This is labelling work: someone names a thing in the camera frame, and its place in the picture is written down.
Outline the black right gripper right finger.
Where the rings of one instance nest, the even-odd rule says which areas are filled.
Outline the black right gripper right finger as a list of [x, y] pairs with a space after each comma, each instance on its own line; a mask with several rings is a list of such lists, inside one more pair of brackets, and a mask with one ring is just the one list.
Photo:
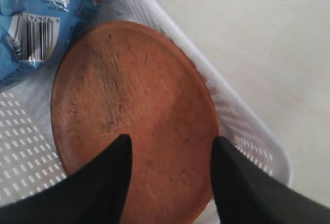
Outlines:
[[329, 223], [329, 208], [269, 176], [223, 136], [212, 143], [210, 179], [221, 223]]

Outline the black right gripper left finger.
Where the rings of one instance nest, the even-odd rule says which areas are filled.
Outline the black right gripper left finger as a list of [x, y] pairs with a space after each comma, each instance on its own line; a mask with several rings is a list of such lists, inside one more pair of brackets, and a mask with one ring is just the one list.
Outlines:
[[133, 164], [132, 141], [119, 135], [74, 174], [1, 207], [1, 223], [120, 223]]

